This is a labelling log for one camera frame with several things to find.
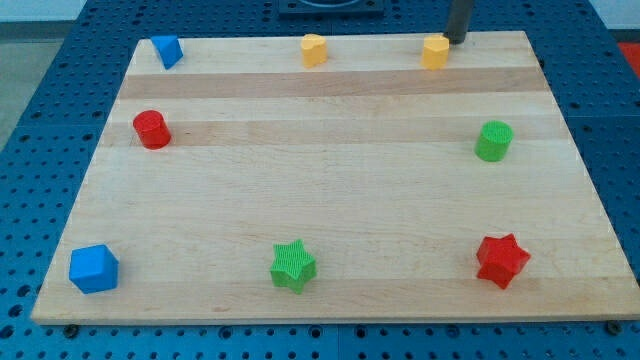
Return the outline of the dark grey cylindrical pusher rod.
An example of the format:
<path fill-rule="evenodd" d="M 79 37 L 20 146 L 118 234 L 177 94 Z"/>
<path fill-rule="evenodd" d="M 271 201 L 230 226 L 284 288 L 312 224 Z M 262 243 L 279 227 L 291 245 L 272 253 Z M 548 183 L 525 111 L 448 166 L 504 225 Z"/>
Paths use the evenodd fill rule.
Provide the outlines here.
<path fill-rule="evenodd" d="M 452 0 L 449 7 L 448 20 L 443 36 L 450 44 L 462 44 L 471 22 L 475 1 Z"/>

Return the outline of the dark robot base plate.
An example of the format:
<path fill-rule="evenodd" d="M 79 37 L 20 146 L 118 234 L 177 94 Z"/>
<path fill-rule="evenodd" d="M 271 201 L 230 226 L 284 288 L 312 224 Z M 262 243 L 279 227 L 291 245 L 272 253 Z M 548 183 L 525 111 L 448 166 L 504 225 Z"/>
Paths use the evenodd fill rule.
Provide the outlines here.
<path fill-rule="evenodd" d="M 304 15 L 379 15 L 384 13 L 384 0 L 277 0 L 281 17 Z"/>

